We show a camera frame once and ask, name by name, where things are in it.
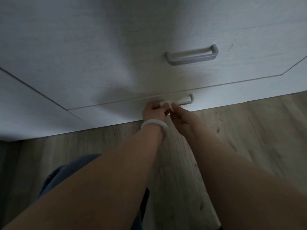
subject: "denim pants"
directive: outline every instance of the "denim pants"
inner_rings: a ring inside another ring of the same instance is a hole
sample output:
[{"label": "denim pants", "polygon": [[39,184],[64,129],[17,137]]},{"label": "denim pants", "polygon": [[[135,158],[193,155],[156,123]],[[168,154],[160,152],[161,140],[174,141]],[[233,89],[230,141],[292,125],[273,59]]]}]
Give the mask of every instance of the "denim pants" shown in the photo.
[{"label": "denim pants", "polygon": [[[86,164],[90,163],[92,160],[99,157],[100,154],[88,154],[81,156],[74,160],[73,162],[60,166],[56,170],[54,170],[44,181],[43,186],[39,192],[38,198],[46,194],[48,191],[50,191],[52,188],[54,188],[56,185],[58,185],[60,182],[63,182],[66,178],[68,178],[70,175],[81,169]],[[132,230],[142,230],[142,221],[145,214],[146,204],[149,197],[149,190],[146,189],[140,210],[133,222],[133,225],[131,227]]]}]

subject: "white wristband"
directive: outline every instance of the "white wristband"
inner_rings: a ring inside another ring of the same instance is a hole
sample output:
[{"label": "white wristband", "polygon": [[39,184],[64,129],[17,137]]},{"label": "white wristband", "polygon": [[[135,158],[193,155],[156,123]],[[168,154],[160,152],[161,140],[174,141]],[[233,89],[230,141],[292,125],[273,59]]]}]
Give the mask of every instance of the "white wristband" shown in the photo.
[{"label": "white wristband", "polygon": [[145,121],[142,124],[141,129],[142,129],[142,127],[144,127],[148,124],[158,124],[158,125],[160,125],[163,128],[163,131],[164,131],[163,139],[166,139],[169,136],[169,127],[167,126],[167,124],[165,122],[158,120],[158,119],[150,119],[150,120]]}]

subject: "floor plank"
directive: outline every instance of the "floor plank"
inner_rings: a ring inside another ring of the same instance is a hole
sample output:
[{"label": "floor plank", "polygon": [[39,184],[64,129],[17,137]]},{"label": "floor plank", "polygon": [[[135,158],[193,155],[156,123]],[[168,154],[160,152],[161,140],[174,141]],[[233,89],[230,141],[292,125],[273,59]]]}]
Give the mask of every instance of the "floor plank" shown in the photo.
[{"label": "floor plank", "polygon": [[[307,91],[197,111],[238,154],[307,194]],[[141,121],[22,143],[5,223],[35,200],[58,166],[116,147]],[[220,225],[186,140],[167,118],[171,135],[158,149],[148,183],[144,229],[217,229]]]}]

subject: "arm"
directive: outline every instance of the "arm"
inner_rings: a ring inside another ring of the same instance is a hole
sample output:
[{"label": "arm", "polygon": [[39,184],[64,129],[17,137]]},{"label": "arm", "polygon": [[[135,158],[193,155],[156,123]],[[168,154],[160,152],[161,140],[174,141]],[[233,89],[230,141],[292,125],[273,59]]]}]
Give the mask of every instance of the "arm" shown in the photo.
[{"label": "arm", "polygon": [[[144,120],[164,121],[168,104],[148,104]],[[163,138],[159,125],[144,126],[41,197],[9,229],[130,229]]]},{"label": "arm", "polygon": [[197,115],[172,106],[172,121],[193,151],[225,229],[307,228],[306,196],[237,155]]}]

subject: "person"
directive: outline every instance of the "person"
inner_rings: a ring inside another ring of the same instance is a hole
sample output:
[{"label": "person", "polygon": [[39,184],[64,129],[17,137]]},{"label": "person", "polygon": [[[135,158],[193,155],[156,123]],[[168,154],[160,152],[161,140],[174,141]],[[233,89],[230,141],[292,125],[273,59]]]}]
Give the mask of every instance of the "person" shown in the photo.
[{"label": "person", "polygon": [[[196,114],[172,108],[171,120],[193,151],[224,229],[307,229],[304,194],[237,155]],[[151,103],[143,119],[164,121],[169,112],[168,104]],[[106,154],[59,168],[40,198],[4,229],[130,229],[140,220],[135,217],[162,139],[162,127],[148,124]],[[57,178],[61,170],[67,178]]]}]

